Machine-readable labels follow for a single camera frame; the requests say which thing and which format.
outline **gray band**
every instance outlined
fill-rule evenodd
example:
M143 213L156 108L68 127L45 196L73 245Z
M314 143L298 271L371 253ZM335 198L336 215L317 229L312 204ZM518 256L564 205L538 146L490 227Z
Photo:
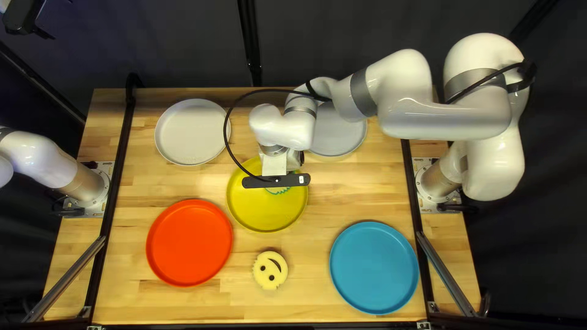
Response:
M369 94L369 88L367 87L367 80L365 74L367 68L361 69L355 72L350 77L350 95L353 97L353 101L357 106L357 109L365 117L373 117L377 115L377 105Z
M271 146L271 147L259 144L259 148L261 149L263 154L266 154L267 156L278 156L278 155L287 151L286 147L280 146L278 144Z
M489 68L479 68L468 70L462 73L457 74L456 76L452 77L446 85L444 85L444 99L448 100L449 98L453 97L456 93L462 91L463 89L471 86L472 84L478 82L479 80L485 78L486 76L494 73L495 69ZM482 86L498 86L504 89L507 89L505 85L505 77L504 75L499 75L493 79L490 79L483 84Z
M6 135L12 133L12 132L16 132L15 129L11 129L10 127L3 127L0 129L0 142L2 141L2 139L4 139L4 137L6 137Z
M301 112L309 113L310 115L314 116L314 118L316 118L316 112L314 112L314 110L312 110L308 107L304 107L304 106L291 106L291 107L285 109L284 115L286 113L292 112L292 111L301 111Z

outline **metal pole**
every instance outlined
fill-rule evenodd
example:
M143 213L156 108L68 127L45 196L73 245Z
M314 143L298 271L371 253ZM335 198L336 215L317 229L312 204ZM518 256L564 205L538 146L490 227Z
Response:
M428 260L432 262L432 266L434 266L434 269L436 269L440 279L448 289L450 295L453 297L454 302L457 303L461 313L463 313L465 316L478 317L479 315L477 315L475 312L475 309L465 294L462 292L461 288L458 286L457 281L455 281L453 276L450 274L450 271L448 271L448 268L446 268L442 262L442 259L440 259L436 253L434 247L432 247L432 244L430 244L428 238L426 238L424 233L421 231L416 233L416 237L418 239L418 243L420 243L420 246L422 246L422 249L426 253Z
M104 247L105 236L98 237L94 243L77 259L76 262L65 272L65 274L55 283L47 294L39 301L38 304L22 319L23 323L36 322L40 320L51 306L59 299L61 294L68 288L73 280L79 275L87 263Z

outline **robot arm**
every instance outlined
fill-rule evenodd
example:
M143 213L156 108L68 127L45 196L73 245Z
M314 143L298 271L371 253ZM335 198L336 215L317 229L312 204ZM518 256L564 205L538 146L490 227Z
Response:
M455 44L446 58L447 96L523 59L518 48L501 36L491 33L468 36ZM332 99L336 110L347 121L377 115L381 129L389 136L463 142L455 144L459 152L446 155L458 156L458 160L439 162L453 165L443 167L439 173L446 180L452 179L449 181L454 183L450 185L453 190L462 183L470 197L492 200L509 194L524 172L517 122L529 89L509 95L506 87L522 78L513 70L505 72L454 104L439 104L433 101L426 59L416 50L403 49L340 81L316 78L311 85L318 95ZM296 90L307 92L305 85ZM249 125L261 145L264 176L282 175L299 168L301 164L295 161L295 155L274 157L267 152L267 147L281 148L290 154L293 150L309 149L316 107L317 101L290 94L283 116L273 105L253 109ZM463 163L463 157L468 161L467 166L454 166Z
M44 136L0 126L0 187L18 172L79 201L101 195L103 179Z

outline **wooden table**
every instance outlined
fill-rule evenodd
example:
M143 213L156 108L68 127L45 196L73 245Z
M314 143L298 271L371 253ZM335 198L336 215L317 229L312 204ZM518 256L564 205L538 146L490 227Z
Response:
M93 322L98 324L266 323L416 321L426 318L421 284L410 302L384 316L353 309L329 277L328 255L337 235L349 225L374 219L400 231L415 246L400 140L382 134L369 119L367 138L350 156L324 162L306 154L304 172L312 175L309 200L301 218L277 233L254 233L234 219L234 247L225 267L210 281L176 288L160 281L144 253L147 232L168 206L189 198L212 201L226 214L228 178L237 168L223 151L213 161L181 167L159 155L153 134L157 119L173 103L205 98L229 106L253 88L139 89L122 184ZM231 115L233 152L239 161L257 155L248 127L250 107L282 105L285 95L256 96ZM87 118L79 161L114 160L124 112L123 89L96 89ZM440 156L446 142L412 141L414 157ZM480 295L461 214L422 215L424 232L474 307ZM63 219L46 291L96 239L101 219ZM276 292L252 279L256 255L267 248L283 251L290 266L287 282ZM446 288L431 269L435 301L443 312L458 313ZM46 314L46 319L75 316L83 306L88 266Z

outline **yellow sponge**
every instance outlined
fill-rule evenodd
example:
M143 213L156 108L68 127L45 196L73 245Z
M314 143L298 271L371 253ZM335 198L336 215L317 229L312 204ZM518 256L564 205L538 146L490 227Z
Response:
M257 255L253 265L253 277L265 290L275 290L288 277L288 265L281 254L265 251Z

